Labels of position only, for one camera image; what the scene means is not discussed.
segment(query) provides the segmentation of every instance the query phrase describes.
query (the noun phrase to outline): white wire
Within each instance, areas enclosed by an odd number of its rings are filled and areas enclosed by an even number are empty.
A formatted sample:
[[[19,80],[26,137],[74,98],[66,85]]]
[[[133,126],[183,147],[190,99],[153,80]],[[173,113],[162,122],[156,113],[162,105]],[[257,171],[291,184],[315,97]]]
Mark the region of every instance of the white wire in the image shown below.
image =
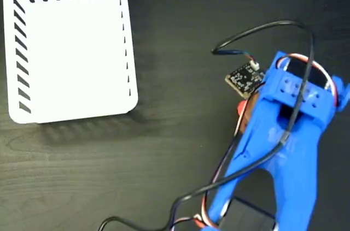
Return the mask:
[[[301,55],[301,54],[289,54],[288,56],[286,56],[285,58],[287,57],[294,57],[294,58],[299,58],[299,59],[302,59],[304,60],[305,62],[307,62],[308,60],[308,57],[305,56],[305,55]],[[277,67],[279,68],[279,66],[281,65],[282,63],[282,59],[281,61],[278,63]],[[335,87],[335,84],[332,80],[332,78],[330,77],[330,75],[327,73],[327,71],[316,61],[313,61],[312,64],[317,68],[319,69],[322,74],[327,78],[328,80],[328,83],[330,84],[330,88],[331,88],[331,92],[332,92],[332,95],[334,97],[336,97],[336,87]]]

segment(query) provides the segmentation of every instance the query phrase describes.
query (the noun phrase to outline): white connector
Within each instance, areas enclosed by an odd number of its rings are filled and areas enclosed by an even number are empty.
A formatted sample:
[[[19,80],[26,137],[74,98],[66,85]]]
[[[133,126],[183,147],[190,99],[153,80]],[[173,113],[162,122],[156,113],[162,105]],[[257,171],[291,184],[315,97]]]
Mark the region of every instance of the white connector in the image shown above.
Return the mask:
[[[258,62],[254,62],[253,60],[250,60],[249,63],[254,71],[258,71],[260,69],[260,65]]]

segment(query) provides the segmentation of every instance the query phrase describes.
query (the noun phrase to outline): blue plastic part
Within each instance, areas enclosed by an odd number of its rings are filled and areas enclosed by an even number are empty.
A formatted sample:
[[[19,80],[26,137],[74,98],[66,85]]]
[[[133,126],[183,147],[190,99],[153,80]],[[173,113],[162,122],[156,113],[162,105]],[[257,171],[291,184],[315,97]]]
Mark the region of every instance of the blue plastic part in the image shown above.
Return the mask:
[[[301,85],[301,78],[283,68],[276,69],[276,61],[285,53],[278,52],[267,71],[265,85],[260,89],[248,127],[233,155],[225,176],[258,160],[278,143],[288,119],[280,117],[282,104],[293,107]],[[336,111],[342,110],[349,99],[349,85],[344,88],[340,78],[334,77],[339,93],[338,106],[331,92],[307,83],[300,117],[285,146],[261,168],[270,172],[276,194],[276,222],[279,231],[305,231],[317,197],[317,145]],[[209,209],[209,217],[216,222],[225,203],[231,198],[237,183],[233,180],[218,190]]]

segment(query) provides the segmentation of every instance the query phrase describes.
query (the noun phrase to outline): wire bundle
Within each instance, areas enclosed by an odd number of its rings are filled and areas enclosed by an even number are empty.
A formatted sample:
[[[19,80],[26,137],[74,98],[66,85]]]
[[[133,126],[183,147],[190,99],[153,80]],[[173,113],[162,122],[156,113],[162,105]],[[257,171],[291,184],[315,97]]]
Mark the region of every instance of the wire bundle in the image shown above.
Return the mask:
[[[263,157],[261,157],[260,159],[258,159],[257,161],[253,162],[252,164],[238,170],[237,172],[227,176],[227,177],[224,177],[220,180],[217,180],[217,177],[218,177],[218,173],[215,173],[214,174],[214,177],[211,181],[211,183],[209,185],[205,185],[201,188],[198,188],[196,190],[193,190],[183,196],[180,196],[178,197],[177,199],[175,199],[175,201],[173,202],[172,206],[171,206],[171,209],[170,209],[170,215],[169,215],[169,218],[166,222],[166,224],[163,226],[163,227],[160,227],[160,228],[155,228],[155,229],[149,229],[149,228],[144,228],[142,226],[139,226],[138,224],[136,223],[133,223],[132,221],[128,220],[128,219],[125,219],[125,218],[122,218],[122,217],[119,217],[119,216],[113,216],[113,217],[109,217],[109,218],[106,218],[100,225],[98,231],[103,231],[104,228],[106,227],[106,225],[110,222],[120,222],[134,230],[137,230],[137,231],[166,231],[166,230],[171,230],[173,229],[173,227],[175,226],[175,224],[179,224],[181,222],[186,222],[186,221],[191,221],[191,220],[194,220],[196,223],[201,223],[203,224],[203,222],[201,222],[201,218],[200,217],[187,217],[187,218],[179,218],[178,220],[175,220],[175,214],[176,214],[176,211],[177,211],[177,208],[180,206],[181,203],[185,202],[185,201],[188,201],[194,197],[197,197],[197,196],[200,196],[200,195],[204,195],[205,197],[207,196],[207,193],[211,190],[214,190],[232,180],[235,180],[237,179],[238,177],[240,177],[241,175],[243,174],[246,174],[250,171],[252,171],[253,169],[255,169],[257,166],[265,163],[266,161],[268,161],[270,158],[272,158],[283,146],[284,144],[286,143],[286,141],[288,140],[289,138],[289,135],[290,135],[290,132],[291,132],[291,129],[296,121],[296,118],[297,118],[297,115],[299,113],[299,110],[300,110],[300,107],[301,107],[301,104],[302,104],[302,95],[304,93],[304,90],[305,90],[305,86],[306,86],[306,82],[307,82],[307,79],[310,75],[310,71],[311,71],[311,67],[312,67],[312,63],[313,63],[313,59],[314,59],[314,37],[313,37],[313,33],[312,31],[306,27],[304,24],[300,23],[300,22],[296,22],[296,21],[290,21],[290,20],[281,20],[281,21],[274,21],[274,22],[269,22],[269,23],[266,23],[264,25],[261,25],[261,26],[257,26],[257,27],[254,27],[254,28],[251,28],[249,30],[246,30],[244,32],[241,32],[237,35],[234,35],[232,37],[229,37],[227,39],[225,39],[223,42],[219,43],[213,50],[212,50],[212,53],[215,54],[215,55],[222,55],[222,54],[226,54],[225,53],[225,50],[221,50],[223,47],[227,46],[228,44],[230,43],[233,43],[239,39],[242,39],[248,35],[251,35],[253,33],[256,33],[256,32],[259,32],[259,31],[262,31],[264,29],[268,29],[268,28],[272,28],[272,27],[276,27],[276,26],[284,26],[284,25],[292,25],[292,26],[296,26],[300,29],[303,29],[305,31],[308,32],[309,36],[310,36],[310,54],[309,54],[309,57],[307,59],[307,63],[306,63],[306,68],[305,68],[305,73],[304,73],[304,76],[302,78],[302,83],[301,83],[301,86],[300,86],[300,90],[299,90],[299,93],[298,93],[298,96],[297,96],[297,99],[296,99],[296,103],[293,107],[293,112],[291,114],[291,117],[289,119],[289,122],[288,122],[288,126],[286,128],[286,130],[284,131],[284,133],[282,134],[282,137],[280,138],[280,140],[278,141],[278,143],[276,144],[276,146],[270,150],[266,155],[264,155]],[[240,124],[240,121],[237,123],[237,127],[236,127],[236,130],[238,131],[239,129],[239,124]],[[204,207],[204,211],[205,212],[203,215],[207,216],[207,213],[206,213],[206,208]],[[216,226],[215,223],[212,223],[209,219],[209,217],[205,217],[205,219],[203,219],[204,222],[207,222],[205,223],[205,225],[209,225],[211,226],[211,224],[214,224]]]

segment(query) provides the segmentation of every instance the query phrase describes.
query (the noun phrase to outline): black cable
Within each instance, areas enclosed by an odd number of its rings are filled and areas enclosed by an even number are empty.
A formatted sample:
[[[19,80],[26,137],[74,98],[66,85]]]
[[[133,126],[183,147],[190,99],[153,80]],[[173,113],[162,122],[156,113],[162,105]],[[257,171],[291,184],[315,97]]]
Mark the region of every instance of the black cable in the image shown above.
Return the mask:
[[[248,172],[250,172],[251,170],[255,169],[257,166],[263,164],[264,162],[268,161],[271,157],[273,157],[285,144],[285,142],[287,141],[289,135],[290,135],[290,131],[296,121],[296,118],[297,118],[297,115],[299,113],[299,110],[300,110],[300,107],[301,107],[301,104],[302,104],[302,95],[303,95],[303,92],[305,90],[305,86],[306,86],[306,82],[307,82],[307,79],[310,75],[310,71],[311,71],[311,67],[312,67],[312,62],[313,62],[313,59],[314,59],[314,37],[313,37],[313,33],[312,31],[306,27],[304,24],[300,23],[300,22],[295,22],[295,21],[290,21],[290,20],[282,20],[282,21],[275,21],[275,22],[269,22],[269,23],[266,23],[264,25],[261,25],[261,26],[257,26],[257,27],[254,27],[252,29],[249,29],[249,30],[246,30],[242,33],[239,33],[237,35],[234,35],[230,38],[228,38],[227,40],[223,41],[222,43],[218,44],[214,49],[213,49],[213,53],[215,53],[217,50],[219,50],[220,48],[234,42],[234,41],[237,41],[243,37],[246,37],[250,34],[253,34],[253,33],[256,33],[258,31],[262,31],[264,29],[268,29],[268,28],[271,28],[271,27],[275,27],[275,26],[281,26],[281,25],[292,25],[292,26],[296,26],[296,27],[299,27],[305,31],[307,31],[309,33],[309,36],[310,36],[310,55],[308,57],[308,61],[307,61],[307,64],[306,64],[306,68],[305,68],[305,73],[304,73],[304,76],[302,78],[302,83],[301,83],[301,86],[300,86],[300,90],[299,90],[299,93],[298,93],[298,96],[297,96],[297,99],[296,99],[296,103],[293,107],[293,112],[290,116],[290,119],[289,119],[289,122],[288,122],[288,126],[286,128],[286,130],[284,131],[281,139],[278,141],[278,144],[270,151],[268,152],[266,155],[264,155],[263,157],[261,157],[259,160],[253,162],[252,164],[238,170],[237,172],[221,179],[221,180],[218,180],[217,182],[215,183],[212,183],[210,185],[207,185],[207,186],[203,186],[199,189],[196,189],[196,190],[193,190],[192,192],[189,192],[181,197],[178,197],[172,204],[171,206],[171,209],[170,209],[170,216],[169,216],[169,219],[167,221],[167,223],[161,227],[161,228],[155,228],[155,229],[148,229],[148,228],[144,228],[144,227],[141,227],[135,223],[133,223],[132,221],[128,220],[128,219],[125,219],[125,218],[122,218],[122,217],[119,217],[119,216],[114,216],[114,217],[110,217],[108,218],[108,222],[103,221],[100,228],[98,229],[98,231],[103,231],[103,229],[105,228],[106,224],[108,224],[109,222],[111,221],[117,221],[117,222],[120,222],[126,226],[129,226],[130,228],[134,229],[134,230],[137,230],[137,231],[165,231],[167,229],[170,229],[174,223],[174,216],[175,216],[175,213],[176,213],[176,209],[177,207],[187,201],[187,200],[190,200],[192,199],[193,197],[197,197],[197,196],[200,196],[201,194],[204,194],[206,193],[207,191],[210,191],[210,190],[213,190],[213,189],[216,189],[238,177],[240,177],[241,175],[243,174],[246,174]]]
[[[199,219],[196,219],[196,218],[194,218],[194,217],[189,217],[189,218],[186,218],[186,219],[182,219],[182,220],[177,221],[176,223],[174,223],[174,224],[170,227],[170,229],[172,229],[174,226],[177,226],[177,225],[180,224],[180,223],[189,222],[189,221],[193,221],[193,220],[199,221],[199,222],[201,222],[202,224],[204,224],[204,223],[203,223],[202,221],[200,221]],[[100,225],[98,231],[103,231],[107,224],[109,224],[109,223],[111,223],[111,222],[114,222],[114,221],[117,221],[117,222],[118,222],[118,218],[115,217],[115,216],[106,218],[106,219],[102,222],[102,224]]]
[[[256,87],[254,88],[254,90],[251,92],[250,96],[249,96],[248,99],[246,100],[246,101],[247,101],[247,105],[249,104],[249,101],[252,100],[253,96],[254,96],[255,93],[258,91],[258,89],[259,89],[260,87],[262,87],[264,84],[265,84],[265,82],[262,82],[262,83],[260,83],[258,86],[256,86]],[[238,128],[240,128],[241,125],[242,125],[242,122],[243,122],[244,115],[245,115],[246,111],[247,111],[247,108],[245,108],[244,112],[242,113],[242,116],[243,116],[243,117],[242,117],[242,119],[241,119],[240,124],[237,125]],[[222,159],[220,160],[220,163],[218,164],[216,170],[214,171],[214,175],[213,175],[213,177],[211,178],[210,183],[212,183],[212,182],[214,181],[214,178],[215,178],[217,172],[219,171],[219,169],[220,169],[221,166],[223,165],[224,161],[227,159],[229,153],[231,152],[233,146],[234,146],[235,143],[236,143],[236,140],[237,140],[238,136],[239,136],[239,134],[237,133],[237,134],[234,136],[234,138],[233,138],[231,144],[229,145],[229,148],[227,148],[227,150],[225,151],[224,156],[222,157]],[[207,202],[208,194],[209,194],[209,191],[207,191],[207,192],[205,193],[205,204],[204,204],[204,210],[205,210],[205,212],[207,212],[207,204],[206,204],[206,202]]]

